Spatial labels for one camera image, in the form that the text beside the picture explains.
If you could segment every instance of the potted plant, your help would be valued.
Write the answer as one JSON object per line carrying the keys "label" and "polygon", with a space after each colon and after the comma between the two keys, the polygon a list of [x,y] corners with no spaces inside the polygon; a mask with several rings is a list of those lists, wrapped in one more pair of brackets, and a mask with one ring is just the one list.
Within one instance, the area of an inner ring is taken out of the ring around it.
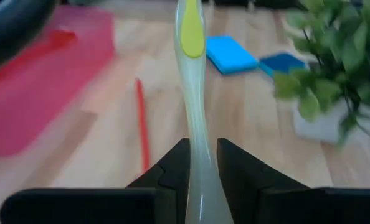
{"label": "potted plant", "polygon": [[343,145],[357,128],[370,135],[370,0],[304,0],[287,16],[295,48],[314,63],[274,74],[275,96],[297,99],[298,135]]}

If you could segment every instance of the wooden floor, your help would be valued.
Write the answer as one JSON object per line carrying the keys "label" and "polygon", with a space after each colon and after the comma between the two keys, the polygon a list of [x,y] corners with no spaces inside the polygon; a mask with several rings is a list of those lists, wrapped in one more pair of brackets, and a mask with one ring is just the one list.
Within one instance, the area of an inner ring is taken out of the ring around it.
{"label": "wooden floor", "polygon": [[[116,16],[117,59],[24,153],[0,159],[0,204],[28,187],[124,187],[141,172],[135,77],[145,86],[153,162],[186,138],[169,1],[101,2]],[[256,57],[296,52],[283,14],[205,7],[207,33],[229,34]],[[261,72],[223,77],[207,62],[206,118],[213,149],[227,138],[311,187],[370,187],[370,144],[333,146],[295,136],[289,103]]]}

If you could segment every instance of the red straw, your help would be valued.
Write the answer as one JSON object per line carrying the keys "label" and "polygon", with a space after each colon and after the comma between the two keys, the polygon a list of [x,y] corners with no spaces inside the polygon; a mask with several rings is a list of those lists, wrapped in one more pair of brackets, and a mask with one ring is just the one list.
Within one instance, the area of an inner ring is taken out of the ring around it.
{"label": "red straw", "polygon": [[142,152],[142,172],[145,173],[149,169],[149,140],[148,128],[146,125],[146,110],[145,98],[143,96],[142,82],[139,78],[135,80],[136,99],[138,101],[138,126],[141,136],[141,152]]}

